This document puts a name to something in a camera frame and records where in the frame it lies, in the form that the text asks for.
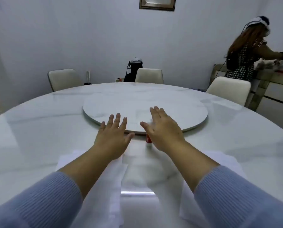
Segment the black backpack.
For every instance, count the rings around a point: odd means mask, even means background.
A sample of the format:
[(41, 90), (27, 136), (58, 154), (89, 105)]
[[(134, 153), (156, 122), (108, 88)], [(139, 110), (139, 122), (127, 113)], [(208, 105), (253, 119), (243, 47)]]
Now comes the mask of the black backpack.
[(136, 80), (136, 75), (137, 75), (137, 71), (138, 69), (143, 68), (143, 64), (141, 63), (136, 63), (136, 64), (132, 64), (131, 66), (129, 65), (128, 62), (128, 66), (127, 66), (127, 72), (126, 75), (124, 77), (124, 82), (132, 82), (134, 83)]

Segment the cream upholstered chair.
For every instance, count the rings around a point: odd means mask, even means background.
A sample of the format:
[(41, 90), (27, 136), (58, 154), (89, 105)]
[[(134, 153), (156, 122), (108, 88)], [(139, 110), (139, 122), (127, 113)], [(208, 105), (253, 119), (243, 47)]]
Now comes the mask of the cream upholstered chair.
[(219, 76), (213, 80), (206, 93), (245, 106), (250, 90), (249, 81)]
[(48, 80), (53, 92), (83, 86), (83, 81), (74, 69), (48, 72)]
[(139, 68), (137, 70), (136, 83), (164, 84), (161, 69)]

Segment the person's right hand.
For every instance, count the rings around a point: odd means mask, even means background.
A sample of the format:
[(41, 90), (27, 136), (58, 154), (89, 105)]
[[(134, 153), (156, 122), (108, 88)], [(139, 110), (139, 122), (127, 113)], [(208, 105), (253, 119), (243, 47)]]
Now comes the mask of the person's right hand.
[(154, 128), (151, 141), (158, 150), (170, 154), (186, 143), (177, 122), (167, 115), (164, 109), (157, 106), (150, 107), (150, 113)]

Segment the framed picture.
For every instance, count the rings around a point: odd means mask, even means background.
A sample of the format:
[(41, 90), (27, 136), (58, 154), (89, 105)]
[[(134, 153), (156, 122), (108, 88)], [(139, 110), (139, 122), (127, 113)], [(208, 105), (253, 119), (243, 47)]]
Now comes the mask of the framed picture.
[(139, 9), (174, 11), (176, 0), (140, 0)]

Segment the person's left forearm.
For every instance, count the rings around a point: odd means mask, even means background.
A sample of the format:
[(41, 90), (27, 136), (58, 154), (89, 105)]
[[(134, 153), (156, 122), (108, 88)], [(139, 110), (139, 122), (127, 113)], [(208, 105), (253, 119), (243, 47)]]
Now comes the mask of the person's left forearm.
[(83, 200), (124, 144), (94, 144), (75, 160), (0, 206), (0, 228), (69, 228)]

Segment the beige sideboard cabinet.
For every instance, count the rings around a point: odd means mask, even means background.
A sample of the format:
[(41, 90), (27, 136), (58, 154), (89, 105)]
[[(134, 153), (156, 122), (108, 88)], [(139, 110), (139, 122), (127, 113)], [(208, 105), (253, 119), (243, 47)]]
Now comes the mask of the beige sideboard cabinet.
[[(215, 65), (209, 85), (216, 77), (224, 77), (226, 72), (225, 65)], [(244, 107), (283, 129), (283, 74), (273, 70), (255, 70), (251, 80), (251, 90)]]

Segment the round marble turntable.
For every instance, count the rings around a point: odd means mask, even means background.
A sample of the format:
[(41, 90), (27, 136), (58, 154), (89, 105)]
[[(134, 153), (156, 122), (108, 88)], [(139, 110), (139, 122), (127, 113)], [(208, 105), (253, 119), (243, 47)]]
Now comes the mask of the round marble turntable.
[(181, 90), (137, 90), (124, 92), (101, 92), (87, 97), (83, 103), (84, 113), (94, 122), (107, 122), (110, 115), (127, 117), (126, 130), (145, 134), (140, 122), (152, 122), (150, 107), (157, 106), (173, 118), (183, 132), (202, 124), (208, 117), (207, 107)]

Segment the white paper sheet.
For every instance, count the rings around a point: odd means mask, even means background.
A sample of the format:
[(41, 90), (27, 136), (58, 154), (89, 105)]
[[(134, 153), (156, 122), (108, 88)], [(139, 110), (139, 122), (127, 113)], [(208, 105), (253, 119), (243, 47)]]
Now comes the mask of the white paper sheet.
[[(247, 178), (246, 174), (242, 169), (242, 166), (239, 164), (235, 157), (224, 154), (220, 151), (213, 150), (203, 151), (203, 153), (214, 161), (216, 161), (217, 163), (219, 163), (220, 165), (226, 166), (227, 168), (231, 169), (233, 172), (237, 173), (245, 179)], [(193, 192), (190, 190), (185, 180), (183, 181), (182, 186), (179, 216), (182, 219), (190, 222), (195, 227), (211, 228), (206, 218), (204, 217), (204, 214), (200, 210), (200, 207), (196, 203)]]
[(156, 191), (180, 194), (183, 178), (164, 152), (144, 140), (133, 140), (123, 155), (127, 170), (122, 180), (121, 195), (154, 196)]
[(123, 225), (121, 183), (127, 167), (121, 156), (105, 168), (69, 228), (120, 228)]

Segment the white plastic bag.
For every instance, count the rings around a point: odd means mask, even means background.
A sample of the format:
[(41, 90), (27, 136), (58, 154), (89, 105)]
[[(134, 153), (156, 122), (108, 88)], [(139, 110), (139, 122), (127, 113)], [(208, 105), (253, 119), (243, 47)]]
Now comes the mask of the white plastic bag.
[(264, 60), (259, 59), (253, 65), (253, 70), (260, 71), (260, 70), (278, 70), (280, 65), (280, 60)]

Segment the person's right forearm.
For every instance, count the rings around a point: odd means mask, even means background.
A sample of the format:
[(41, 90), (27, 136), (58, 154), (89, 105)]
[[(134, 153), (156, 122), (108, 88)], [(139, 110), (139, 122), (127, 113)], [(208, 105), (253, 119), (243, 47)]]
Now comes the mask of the person's right forearm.
[(283, 228), (283, 202), (186, 141), (161, 148), (174, 162), (212, 228)]

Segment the person's left hand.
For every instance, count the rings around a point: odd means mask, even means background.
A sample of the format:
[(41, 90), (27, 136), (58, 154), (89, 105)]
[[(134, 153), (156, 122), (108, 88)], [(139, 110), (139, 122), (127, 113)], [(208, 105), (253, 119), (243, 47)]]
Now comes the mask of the person's left hand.
[(110, 115), (105, 128), (104, 136), (100, 136), (100, 127), (97, 136), (92, 146), (92, 150), (99, 152), (105, 158), (110, 161), (118, 159), (126, 151), (127, 147), (124, 146), (124, 137), (127, 135), (125, 133), (127, 126), (127, 117), (124, 117), (122, 122), (120, 122), (120, 131), (113, 132), (112, 124), (115, 118), (114, 115)]

